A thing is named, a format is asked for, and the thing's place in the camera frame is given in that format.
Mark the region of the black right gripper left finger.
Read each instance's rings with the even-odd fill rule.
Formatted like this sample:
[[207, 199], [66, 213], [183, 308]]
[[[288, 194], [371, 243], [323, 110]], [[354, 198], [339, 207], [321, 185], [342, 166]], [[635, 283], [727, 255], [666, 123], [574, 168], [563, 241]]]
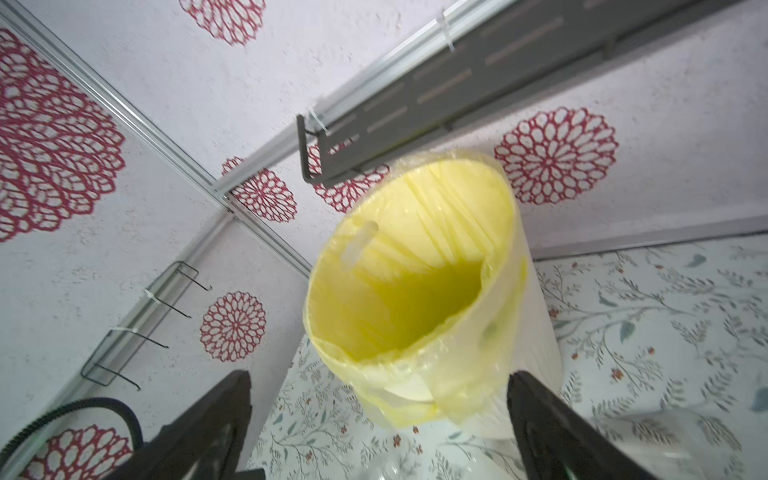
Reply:
[[251, 413], [250, 374], [232, 371], [107, 477], [236, 479]]

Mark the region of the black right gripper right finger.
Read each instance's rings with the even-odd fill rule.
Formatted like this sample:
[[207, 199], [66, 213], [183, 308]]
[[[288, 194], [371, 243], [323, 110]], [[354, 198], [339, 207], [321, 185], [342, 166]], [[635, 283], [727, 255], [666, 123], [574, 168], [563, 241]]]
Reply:
[[509, 377], [507, 409], [529, 479], [652, 479], [527, 371]]

